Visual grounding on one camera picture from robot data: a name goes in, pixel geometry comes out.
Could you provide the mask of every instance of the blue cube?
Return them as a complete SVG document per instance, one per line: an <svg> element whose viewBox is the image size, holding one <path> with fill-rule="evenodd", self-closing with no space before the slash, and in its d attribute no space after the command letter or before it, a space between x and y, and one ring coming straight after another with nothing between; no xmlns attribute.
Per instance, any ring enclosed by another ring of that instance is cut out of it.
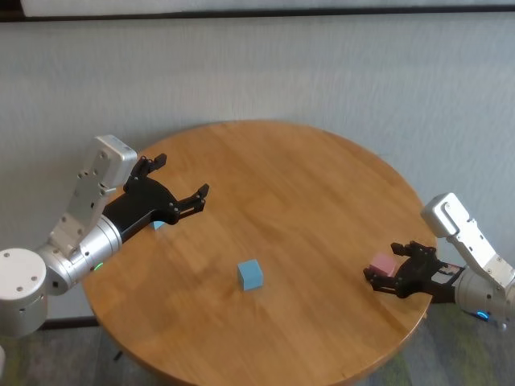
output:
<svg viewBox="0 0 515 386"><path fill-rule="evenodd" d="M263 286L263 271L257 260L249 260L238 264L238 279L244 291Z"/></svg>
<svg viewBox="0 0 515 386"><path fill-rule="evenodd" d="M150 223L150 226L156 231L159 228L161 228L163 226L163 224L165 224L165 223L162 221L154 221L153 223Z"/></svg>

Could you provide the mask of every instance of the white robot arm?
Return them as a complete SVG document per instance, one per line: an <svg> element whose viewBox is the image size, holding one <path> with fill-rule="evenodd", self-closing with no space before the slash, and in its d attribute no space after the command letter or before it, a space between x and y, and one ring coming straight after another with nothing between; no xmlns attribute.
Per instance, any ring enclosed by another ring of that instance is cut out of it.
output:
<svg viewBox="0 0 515 386"><path fill-rule="evenodd" d="M436 257L436 248L414 241L408 245L393 243L393 252L409 259L395 277L366 268L366 280L376 291L400 298L425 292L433 295L433 303L454 302L471 315L506 326L515 317L513 267L496 253L453 193L434 197L421 216L435 236L446 237L456 247L467 266L442 262Z"/></svg>
<svg viewBox="0 0 515 386"><path fill-rule="evenodd" d="M6 353L4 352L2 346L0 346L0 380L2 380L3 376L3 368L6 364Z"/></svg>
<svg viewBox="0 0 515 386"><path fill-rule="evenodd" d="M48 241L34 252L0 251L0 335L19 337L37 330L47 317L48 295L70 290L150 222L176 224L204 209L208 185L178 201L148 178L165 163L165 154L137 161L136 152L111 135L93 140ZM108 204L121 185L125 193Z"/></svg>
<svg viewBox="0 0 515 386"><path fill-rule="evenodd" d="M496 253L455 194L434 197L421 215L435 236L446 237L468 265L455 282L456 304L501 324L515 317L515 269Z"/></svg>

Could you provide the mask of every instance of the metal cylinder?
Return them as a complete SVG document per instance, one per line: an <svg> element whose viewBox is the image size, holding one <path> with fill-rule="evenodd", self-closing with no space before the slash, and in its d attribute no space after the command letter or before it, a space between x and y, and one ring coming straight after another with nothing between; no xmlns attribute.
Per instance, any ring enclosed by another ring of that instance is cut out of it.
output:
<svg viewBox="0 0 515 386"><path fill-rule="evenodd" d="M102 216L79 248L67 259L51 244L38 249L48 267L50 295L64 294L122 247L122 238L111 221Z"/></svg>
<svg viewBox="0 0 515 386"><path fill-rule="evenodd" d="M37 253L20 248L0 252L0 335L27 335L44 323L46 274Z"/></svg>
<svg viewBox="0 0 515 386"><path fill-rule="evenodd" d="M515 285L512 283L504 292L470 268L465 269L456 282L455 300L470 314L482 313L500 323L515 318Z"/></svg>

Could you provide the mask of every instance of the small block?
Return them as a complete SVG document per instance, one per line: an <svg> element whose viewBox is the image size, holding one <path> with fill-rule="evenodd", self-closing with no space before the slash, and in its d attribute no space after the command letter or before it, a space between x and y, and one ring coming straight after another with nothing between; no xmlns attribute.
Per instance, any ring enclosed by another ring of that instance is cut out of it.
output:
<svg viewBox="0 0 515 386"><path fill-rule="evenodd" d="M393 276L397 268L397 262L386 253L378 253L373 257L369 268L378 275Z"/></svg>
<svg viewBox="0 0 515 386"><path fill-rule="evenodd" d="M257 260L249 260L238 264L238 279L244 291L263 286L263 271Z"/></svg>
<svg viewBox="0 0 515 386"><path fill-rule="evenodd" d="M164 225L163 221L154 221L153 223L150 223L150 226L157 231L159 228L161 228Z"/></svg>

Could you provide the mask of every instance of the pink cube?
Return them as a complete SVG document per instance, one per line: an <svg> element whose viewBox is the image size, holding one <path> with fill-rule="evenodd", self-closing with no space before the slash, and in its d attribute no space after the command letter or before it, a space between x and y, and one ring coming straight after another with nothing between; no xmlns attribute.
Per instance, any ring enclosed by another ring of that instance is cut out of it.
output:
<svg viewBox="0 0 515 386"><path fill-rule="evenodd" d="M378 253L373 257L369 268L377 275L393 276L397 269L397 262L386 253Z"/></svg>

